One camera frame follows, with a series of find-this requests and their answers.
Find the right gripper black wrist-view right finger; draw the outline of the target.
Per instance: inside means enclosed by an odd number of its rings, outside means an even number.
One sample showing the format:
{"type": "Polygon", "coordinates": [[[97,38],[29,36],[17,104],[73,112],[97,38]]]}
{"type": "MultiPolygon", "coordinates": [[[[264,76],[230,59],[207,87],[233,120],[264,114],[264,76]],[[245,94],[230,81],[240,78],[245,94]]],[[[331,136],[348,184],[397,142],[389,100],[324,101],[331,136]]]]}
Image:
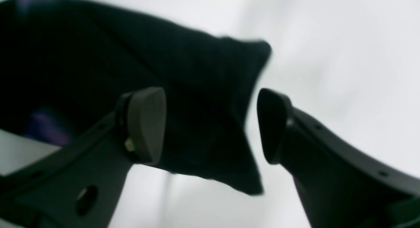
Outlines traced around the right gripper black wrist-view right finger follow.
{"type": "Polygon", "coordinates": [[[312,228],[418,228],[419,179],[354,148],[290,99],[261,89],[264,157],[293,177],[312,228]]]}

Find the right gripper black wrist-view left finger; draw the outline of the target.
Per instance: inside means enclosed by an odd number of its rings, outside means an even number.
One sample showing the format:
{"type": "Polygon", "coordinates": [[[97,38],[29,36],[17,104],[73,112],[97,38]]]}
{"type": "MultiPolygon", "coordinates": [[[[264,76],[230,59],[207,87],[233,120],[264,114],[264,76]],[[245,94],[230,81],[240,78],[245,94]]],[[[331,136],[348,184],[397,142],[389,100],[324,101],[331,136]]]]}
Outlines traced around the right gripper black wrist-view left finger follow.
{"type": "Polygon", "coordinates": [[[63,149],[1,177],[1,219],[23,228],[106,228],[134,164],[159,163],[162,87],[123,94],[115,111],[63,149]]]}

